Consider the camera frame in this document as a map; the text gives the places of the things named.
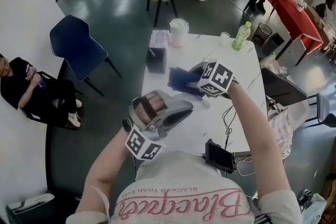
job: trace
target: dark blue fabric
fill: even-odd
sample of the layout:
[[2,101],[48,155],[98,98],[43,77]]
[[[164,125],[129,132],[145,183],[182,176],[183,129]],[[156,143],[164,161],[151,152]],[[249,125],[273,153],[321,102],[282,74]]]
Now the dark blue fabric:
[[72,15],[67,15],[50,31],[50,42],[54,55],[67,60],[79,81],[108,56],[107,51],[90,37],[89,25]]
[[182,68],[170,68],[168,86],[173,88],[174,91],[187,92],[203,97],[205,95],[204,92],[186,86],[188,82],[199,82],[200,78],[200,75],[186,71]]

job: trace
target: black t-shirt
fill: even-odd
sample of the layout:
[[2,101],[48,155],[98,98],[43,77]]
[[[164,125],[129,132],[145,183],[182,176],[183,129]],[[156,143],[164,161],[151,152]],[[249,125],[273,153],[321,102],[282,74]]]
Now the black t-shirt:
[[[1,78],[0,92],[1,96],[15,109],[17,109],[17,105],[19,104],[22,95],[27,91],[30,85],[30,80],[26,80],[27,65],[32,65],[20,57],[12,60],[9,65],[13,71],[13,75]],[[36,100],[38,91],[40,91],[40,88],[35,87],[30,101],[25,106],[25,110],[29,110],[29,107],[32,105],[34,100]]]

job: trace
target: black shoe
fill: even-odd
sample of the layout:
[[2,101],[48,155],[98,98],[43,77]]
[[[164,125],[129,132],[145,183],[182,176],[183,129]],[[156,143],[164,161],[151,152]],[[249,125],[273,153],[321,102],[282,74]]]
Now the black shoe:
[[258,10],[260,10],[262,13],[266,13],[266,10],[264,8],[264,5],[262,3],[257,3],[256,7],[258,8]]
[[256,11],[256,3],[251,3],[251,4],[249,4],[249,5],[248,5],[248,8],[249,8],[250,10],[252,10],[253,12],[255,12],[255,11]]

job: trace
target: red tablecloth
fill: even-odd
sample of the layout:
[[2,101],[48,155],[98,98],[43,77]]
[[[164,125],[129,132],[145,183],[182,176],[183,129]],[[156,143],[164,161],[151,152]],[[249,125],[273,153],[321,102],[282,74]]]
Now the red tablecloth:
[[305,49],[307,49],[313,41],[313,45],[308,53],[322,45],[322,38],[315,25],[305,11],[299,12],[296,9],[294,0],[268,1],[277,11],[282,23],[289,31],[290,37],[293,41],[300,37]]

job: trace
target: blue chair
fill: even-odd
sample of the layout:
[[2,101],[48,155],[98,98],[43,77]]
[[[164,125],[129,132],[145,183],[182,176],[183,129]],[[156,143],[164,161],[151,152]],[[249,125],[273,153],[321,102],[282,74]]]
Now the blue chair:
[[50,31],[51,49],[55,56],[64,58],[79,81],[84,81],[101,96],[89,81],[89,75],[103,62],[107,62],[121,78],[105,51],[91,36],[86,21],[72,15],[64,17]]

